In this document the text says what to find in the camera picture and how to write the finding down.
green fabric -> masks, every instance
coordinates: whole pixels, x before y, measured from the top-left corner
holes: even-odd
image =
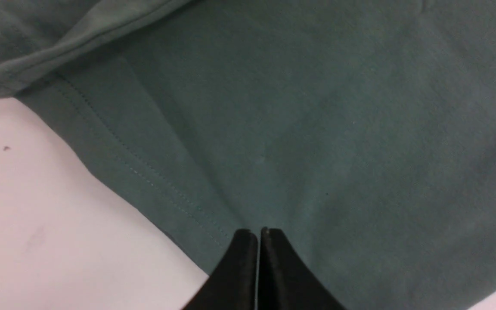
[[[495,1],[39,2],[0,0],[0,96],[205,271],[270,226],[351,310],[496,290]]]

stain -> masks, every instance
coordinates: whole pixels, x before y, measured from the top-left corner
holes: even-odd
[[[40,226],[36,231],[28,238],[26,245],[24,246],[24,253],[31,253],[35,249],[43,246],[45,244],[45,227]]]

seam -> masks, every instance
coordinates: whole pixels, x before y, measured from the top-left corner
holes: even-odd
[[[58,57],[61,57],[63,55],[66,55],[67,53],[71,53],[71,51],[80,49],[81,47],[84,47],[85,45],[88,45],[88,44],[96,41],[99,37],[103,37],[103,36],[108,35],[109,33],[113,32],[115,30],[118,30],[120,28],[124,28],[124,27],[126,27],[126,26],[128,26],[130,24],[136,23],[136,22],[138,22],[138,21],[140,21],[140,20],[142,20],[142,19],[144,19],[144,18],[146,18],[146,17],[148,17],[148,16],[150,16],[150,15],[158,12],[159,10],[162,10],[163,8],[165,8],[167,6],[170,6],[174,2],[177,2],[177,0],[167,0],[165,3],[160,4],[160,6],[158,6],[158,8],[154,8],[153,10],[150,10],[149,12],[146,12],[145,14],[142,14],[141,16],[137,16],[137,17],[133,18],[132,20],[128,20],[125,23],[121,23],[121,24],[116,25],[116,26],[114,26],[114,27],[112,27],[112,28],[110,28],[110,29],[108,29],[106,31],[103,31],[101,33],[98,33],[98,34],[94,35],[93,37],[91,37],[90,39],[88,39],[87,41],[85,41],[85,42],[83,42],[83,43],[81,43],[81,44],[73,47],[72,49],[69,49],[69,50],[63,51],[61,53],[58,53],[57,55],[54,55],[53,57],[50,57],[49,59],[42,59],[41,61],[38,61],[38,62],[35,62],[35,63],[31,64],[31,65],[28,65],[25,68],[20,69],[19,71],[16,71],[16,72],[14,72],[12,74],[9,74],[8,69],[6,69],[5,72],[7,74],[6,74],[6,77],[3,78],[0,81],[0,88],[1,87],[4,87],[4,88],[7,88],[8,89],[8,87],[5,86],[4,84],[7,83],[7,82],[9,82],[10,79],[14,78],[15,76],[19,75],[20,73],[22,73],[22,72],[24,72],[24,71],[26,71],[28,69],[31,69],[33,67],[36,67],[37,65],[43,65],[46,62],[52,61],[52,60],[54,60],[54,59],[56,59]]]
[[[142,163],[143,165],[145,165],[146,167],[148,167],[151,171],[153,171],[153,173],[155,175],[157,175],[158,178],[160,178],[162,181],[164,181],[165,184],[167,184],[167,186],[169,186],[174,192],[175,194],[177,194],[179,197],[181,197],[181,199],[183,199],[185,202],[187,202],[187,204],[193,206],[194,208],[196,208],[198,211],[200,211],[203,216],[205,218],[207,218],[207,220],[209,220],[214,226],[215,228],[217,228],[217,230],[224,236],[224,237],[229,237],[228,234],[226,232],[223,231],[223,229],[215,222],[215,220],[213,220],[200,206],[198,206],[197,204],[194,204],[187,196],[185,196],[185,194],[183,194],[168,178],[166,178],[160,171],[158,171],[157,169],[155,169],[155,167],[153,167],[152,165],[150,165],[148,162],[146,162],[142,157],[140,157],[140,155],[138,155],[136,152],[134,152],[132,149],[130,149],[130,147],[128,147],[126,145],[126,143],[124,143],[122,141],[122,139],[120,139],[120,137],[118,137],[118,135],[116,135],[116,133],[110,129],[110,126],[108,126],[106,124],[106,122],[104,121],[104,118],[99,114],[99,112],[96,110],[96,108],[94,108],[94,106],[91,104],[91,101],[87,98],[87,96],[81,91],[78,89],[77,86],[75,86],[72,82],[70,82],[65,76],[63,76],[63,74],[61,73],[56,73],[56,76],[59,77],[61,80],[63,80],[63,82],[67,83],[68,86],[74,90],[82,99],[83,101],[85,102],[85,104],[87,104],[87,106],[91,109],[91,111],[93,111],[93,113],[95,114],[95,116],[101,121],[101,123],[103,124],[103,126],[105,127],[105,129],[112,135],[112,137],[114,137],[114,139],[120,144],[122,145],[122,147],[128,151],[130,154],[132,154],[138,161],[140,161],[140,163]]]
[[[76,111],[77,115],[79,115],[81,117],[81,119],[85,122],[85,125],[87,126],[87,128],[89,129],[89,131],[95,136],[95,138],[99,141],[102,142],[102,145],[104,145],[104,147],[108,150],[108,152],[112,155],[112,157],[114,157],[114,159],[116,161],[118,161],[120,164],[124,165],[125,167],[127,167],[128,169],[130,169],[130,171],[132,171],[132,173],[134,173],[135,175],[137,175],[140,179],[142,179],[143,181],[145,181],[147,184],[149,184],[152,188],[154,188],[158,194],[161,196],[161,197],[164,197],[168,200],[168,202],[171,202],[173,204],[173,206],[175,206],[175,208],[177,208],[177,210],[180,210],[181,212],[183,212],[184,214],[187,215],[187,217],[191,218],[192,220],[194,220],[195,223],[198,224],[198,226],[202,229],[202,231],[204,231],[214,242],[215,244],[217,244],[220,248],[223,247],[223,245],[213,237],[213,235],[211,233],[209,233],[205,227],[203,226],[203,224],[201,224],[196,218],[195,216],[193,216],[191,213],[189,213],[187,210],[181,208],[181,206],[179,206],[176,202],[174,202],[169,196],[167,196],[166,194],[164,194],[164,192],[162,192],[162,189],[160,189],[157,185],[155,185],[152,181],[150,181],[147,177],[145,177],[142,173],[140,173],[139,171],[137,171],[136,169],[134,169],[133,167],[131,167],[125,160],[123,160],[120,156],[118,156],[116,153],[114,153],[110,147],[108,147],[108,145],[106,145],[106,143],[104,143],[102,140],[102,137],[97,134],[97,132],[93,129],[92,126],[89,125],[89,120],[85,117],[84,114],[81,113],[81,110],[80,108],[77,106],[77,104],[74,103],[74,100],[72,100],[70,98],[70,96],[68,96],[63,90],[61,90],[59,87],[57,87],[55,85],[55,83],[53,83],[53,88],[63,97],[65,98],[65,100],[67,100],[67,102],[69,102],[74,110]]]
[[[24,41],[26,41],[29,45],[31,45],[34,49],[37,49],[37,45],[31,41],[28,37],[26,37],[21,31],[19,31],[14,25],[11,25],[9,23],[5,23],[5,26],[8,26],[10,27],[10,29],[12,31],[14,31],[16,34],[18,34],[22,39],[24,39]],[[15,43],[13,43],[12,41],[10,40],[7,40],[3,34],[0,32],[0,38],[3,39],[3,43],[6,43],[7,45],[11,45],[12,48],[14,48],[16,51],[20,52],[20,53],[24,53],[24,51],[18,47]],[[125,143],[122,142],[121,139],[118,138],[118,136],[112,131],[110,130],[110,128],[108,127],[108,125],[105,124],[105,122],[102,121],[102,118],[101,116],[98,114],[98,112],[93,108],[93,106],[91,105],[91,103],[89,102],[88,98],[74,85],[72,84],[68,79],[66,79],[62,74],[59,74],[58,72],[56,73],[56,76],[59,77],[61,80],[63,80],[64,82],[66,82],[84,101],[85,103],[89,106],[89,108],[94,112],[94,114],[96,115],[97,118],[99,118],[99,120],[101,121],[101,123],[103,123],[103,125],[105,126],[105,128],[108,130],[108,132],[110,132],[110,134],[112,134],[112,136],[114,137],[114,139],[116,139],[116,141],[118,141],[120,143],[120,145],[122,145],[122,147],[124,147],[124,149],[126,149],[126,151],[128,151],[130,154],[132,154],[134,157],[136,157],[141,163],[143,163],[144,165],[146,165],[147,167],[149,167],[149,169],[151,171],[153,171],[158,177],[160,177],[162,180],[165,181],[165,183],[171,187],[171,189],[174,190],[174,192],[180,196],[181,198],[183,198],[183,200],[185,200],[189,205],[193,206],[196,208],[196,210],[198,210],[199,212],[201,212],[203,214],[203,216],[205,218],[207,218],[207,220],[209,220],[217,229],[218,231],[226,238],[228,238],[228,234],[226,232],[224,232],[222,230],[222,228],[215,222],[215,220],[213,220],[212,218],[210,218],[210,216],[208,216],[207,213],[204,212],[204,210],[202,208],[200,208],[200,206],[198,205],[195,205],[193,202],[191,202],[190,199],[188,199],[183,193],[179,192],[179,190],[169,181],[167,180],[167,178],[165,178],[161,173],[159,173],[159,171],[157,171],[154,167],[152,167],[150,164],[146,163],[139,155],[137,155],[136,153],[132,152],[130,150],[129,147],[127,147],[125,145]],[[80,112],[80,109],[78,108],[78,106],[74,103],[74,100],[72,100],[67,94],[65,94],[61,89],[59,89],[56,85],[54,86],[55,90],[57,90],[57,92],[59,92],[59,94],[61,94],[61,96],[63,96],[63,98],[65,98],[65,100],[67,100],[68,102],[70,102],[72,104],[72,106],[74,107],[74,109],[76,110],[77,114],[79,114],[79,116],[85,121],[85,123],[87,124],[87,127],[89,128],[89,130],[93,133],[93,135],[99,139],[100,141],[102,141],[102,138],[96,134],[95,130],[89,126],[89,121],[86,119],[86,117],[81,114]],[[152,183],[148,178],[146,178],[143,174],[141,174],[140,172],[136,171],[135,169],[133,169],[125,160],[123,160],[122,158],[118,157],[118,155],[116,155],[115,153],[112,152],[112,150],[110,150],[106,145],[105,147],[110,151],[110,154],[112,154],[112,156],[118,161],[120,162],[122,165],[128,167],[128,169],[130,169],[134,174],[136,174],[138,177],[140,177],[140,179],[144,180],[145,182],[147,182],[150,186],[152,186],[155,190],[157,190],[157,192],[160,193],[161,196],[164,196],[164,193],[162,192],[162,190],[160,188],[158,188],[156,185],[154,185],[154,183]],[[189,216],[190,218],[192,218],[201,228],[203,228],[203,231],[205,231],[206,234],[209,235],[210,238],[212,238],[213,241],[215,241],[215,243],[217,243],[217,245],[221,248],[223,247],[221,245],[221,243],[219,243],[219,241],[217,241],[213,236],[212,234],[210,234],[208,231],[206,231],[203,227],[202,224],[200,224],[200,222],[198,222],[198,220],[195,219],[195,217],[190,214],[189,212],[187,212],[186,210],[184,210],[183,208],[181,208],[177,203],[175,203],[173,200],[171,200],[171,198],[167,197],[167,199],[169,200],[169,202],[171,202],[176,208],[178,208],[179,210],[181,210],[183,213],[187,214],[187,216]]]

green t-shirt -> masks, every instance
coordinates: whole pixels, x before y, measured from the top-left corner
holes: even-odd
[[[0,97],[211,271],[281,228],[351,310],[496,290],[496,1],[0,0]]]

white table surface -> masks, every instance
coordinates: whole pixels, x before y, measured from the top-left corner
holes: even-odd
[[[33,112],[0,100],[0,310],[177,310],[206,278]],[[496,310],[496,293],[472,310]]]

